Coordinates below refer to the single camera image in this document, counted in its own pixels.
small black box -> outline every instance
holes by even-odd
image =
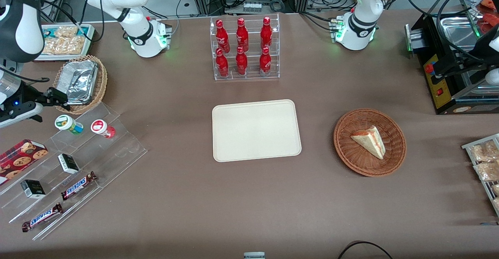
[[[39,181],[26,179],[21,182],[21,187],[27,197],[32,199],[41,199],[42,197],[45,197],[45,192]]]
[[[80,170],[72,156],[69,156],[68,154],[60,154],[57,158],[59,158],[59,163],[61,164],[62,170],[65,172],[76,174]]]

red cookie box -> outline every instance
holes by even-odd
[[[48,154],[48,150],[43,144],[27,139],[1,154],[0,185],[12,179],[46,154]]]

robotic arm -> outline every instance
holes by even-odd
[[[30,62],[43,51],[40,24],[40,0],[5,0],[0,16],[0,58]],[[43,106],[61,105],[66,109],[67,96],[49,88],[41,93],[0,65],[0,128],[23,119],[41,122]]]
[[[350,50],[362,50],[367,47],[383,7],[381,0],[357,0],[353,13],[348,12],[337,17],[335,28],[339,31],[335,35],[335,41]]]
[[[88,0],[116,19],[128,35],[132,49],[141,57],[153,57],[170,46],[171,28],[149,21],[140,7],[148,0]]]

red button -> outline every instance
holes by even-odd
[[[430,74],[433,71],[434,71],[433,64],[426,64],[426,66],[425,66],[425,72],[428,73],[428,74]]]

aluminum foil container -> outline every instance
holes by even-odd
[[[67,95],[68,104],[85,105],[92,101],[98,70],[98,64],[91,60],[64,65],[57,89]]]

